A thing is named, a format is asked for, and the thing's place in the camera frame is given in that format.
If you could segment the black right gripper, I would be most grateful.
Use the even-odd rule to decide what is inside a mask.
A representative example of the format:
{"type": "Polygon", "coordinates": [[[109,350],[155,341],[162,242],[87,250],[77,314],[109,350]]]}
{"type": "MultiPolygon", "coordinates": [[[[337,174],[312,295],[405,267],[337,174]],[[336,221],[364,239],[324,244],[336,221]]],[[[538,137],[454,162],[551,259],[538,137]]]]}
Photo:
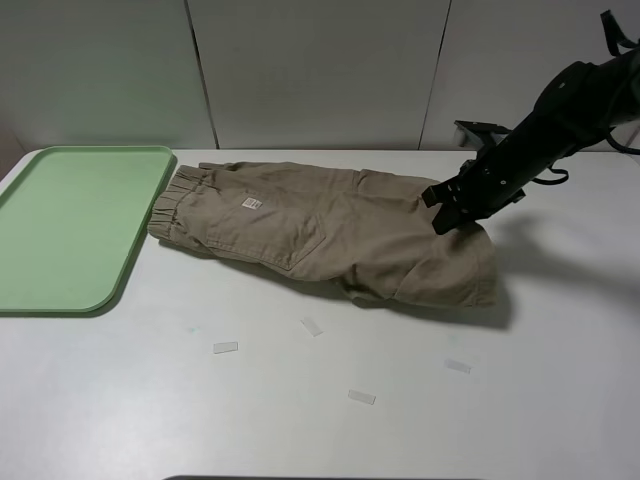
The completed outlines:
{"type": "Polygon", "coordinates": [[[530,136],[509,134],[498,144],[484,146],[454,177],[427,187],[421,198],[428,208],[440,206],[432,226],[437,234],[446,234],[522,198],[529,182],[530,136]]]}

